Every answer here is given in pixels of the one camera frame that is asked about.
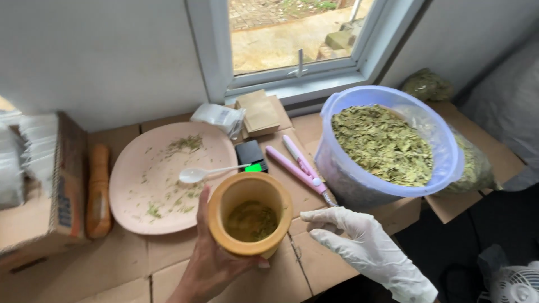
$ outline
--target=small fan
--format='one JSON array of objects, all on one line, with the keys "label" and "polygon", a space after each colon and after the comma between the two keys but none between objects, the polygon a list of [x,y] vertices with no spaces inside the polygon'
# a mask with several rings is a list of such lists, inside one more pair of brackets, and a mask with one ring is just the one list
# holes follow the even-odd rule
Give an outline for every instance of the small fan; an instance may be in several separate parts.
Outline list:
[{"label": "small fan", "polygon": [[490,280],[492,303],[539,303],[539,262],[502,267]]}]

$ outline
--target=pink plate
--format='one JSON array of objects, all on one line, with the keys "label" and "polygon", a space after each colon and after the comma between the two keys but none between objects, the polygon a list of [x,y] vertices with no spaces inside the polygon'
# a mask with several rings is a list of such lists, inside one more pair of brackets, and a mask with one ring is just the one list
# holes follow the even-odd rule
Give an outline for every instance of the pink plate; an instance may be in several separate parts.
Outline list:
[{"label": "pink plate", "polygon": [[[202,138],[200,148],[179,149],[180,139],[189,136]],[[215,188],[237,171],[212,175],[197,184],[181,183],[179,172],[236,165],[232,142],[215,126],[184,122],[152,129],[131,141],[118,157],[110,176],[110,209],[125,229],[143,235],[190,228],[197,224],[204,183]]]}]

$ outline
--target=window latch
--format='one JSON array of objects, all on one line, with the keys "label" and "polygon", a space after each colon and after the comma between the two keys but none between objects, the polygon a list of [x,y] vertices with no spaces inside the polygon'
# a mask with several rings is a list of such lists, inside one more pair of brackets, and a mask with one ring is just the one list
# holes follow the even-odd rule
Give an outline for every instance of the window latch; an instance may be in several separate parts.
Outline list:
[{"label": "window latch", "polygon": [[289,72],[288,74],[286,74],[287,77],[301,77],[303,76],[304,74],[307,73],[307,69],[303,69],[303,49],[299,49],[298,50],[298,69],[297,70],[293,70],[291,72]]}]

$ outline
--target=white latex glove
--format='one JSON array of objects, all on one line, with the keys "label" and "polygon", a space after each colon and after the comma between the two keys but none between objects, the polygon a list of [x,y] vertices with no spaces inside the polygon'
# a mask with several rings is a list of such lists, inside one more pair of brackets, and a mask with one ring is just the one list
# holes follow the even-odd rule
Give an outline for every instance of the white latex glove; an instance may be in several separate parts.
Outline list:
[{"label": "white latex glove", "polygon": [[438,295],[434,285],[412,264],[373,216],[345,209],[304,211],[305,222],[333,223],[351,238],[328,230],[313,229],[310,236],[339,254],[367,278],[382,284],[401,303],[432,303]]}]

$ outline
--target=green display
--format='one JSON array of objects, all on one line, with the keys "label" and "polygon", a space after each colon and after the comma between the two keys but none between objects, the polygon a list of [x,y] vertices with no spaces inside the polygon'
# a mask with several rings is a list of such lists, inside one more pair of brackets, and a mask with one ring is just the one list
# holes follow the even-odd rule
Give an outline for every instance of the green display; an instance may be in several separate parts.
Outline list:
[{"label": "green display", "polygon": [[245,171],[262,171],[262,166],[260,165],[260,163],[257,163],[246,167]]}]

